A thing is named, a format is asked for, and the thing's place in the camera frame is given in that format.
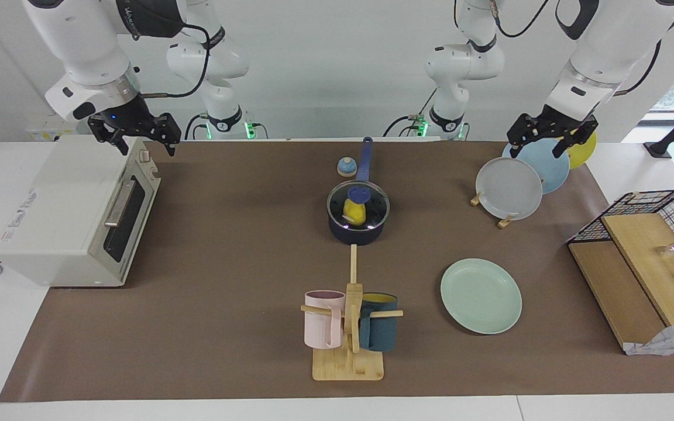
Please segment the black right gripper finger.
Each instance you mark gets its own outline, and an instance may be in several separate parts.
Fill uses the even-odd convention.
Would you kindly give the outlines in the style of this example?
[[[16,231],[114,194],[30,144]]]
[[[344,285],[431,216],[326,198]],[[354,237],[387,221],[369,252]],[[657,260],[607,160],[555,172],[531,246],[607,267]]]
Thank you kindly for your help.
[[[117,129],[111,132],[107,129],[93,129],[93,134],[98,142],[107,142],[112,146],[117,147],[118,151],[120,151],[123,156],[129,154],[128,144],[126,144],[123,138],[126,134],[126,130]]]
[[[159,142],[163,144],[167,154],[174,157],[176,146],[182,139],[179,125],[171,114],[161,114],[159,117]]]

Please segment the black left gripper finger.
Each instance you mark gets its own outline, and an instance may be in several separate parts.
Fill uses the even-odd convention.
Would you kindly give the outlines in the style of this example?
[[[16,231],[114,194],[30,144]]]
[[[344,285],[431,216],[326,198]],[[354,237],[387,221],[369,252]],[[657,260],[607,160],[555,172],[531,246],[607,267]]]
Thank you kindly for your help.
[[[588,160],[596,149],[598,125],[597,122],[585,122],[579,128],[559,136],[552,150],[553,156],[558,159],[566,153],[570,160]]]
[[[535,120],[529,114],[521,114],[507,131],[510,146],[509,156],[517,158],[522,147],[535,137]]]

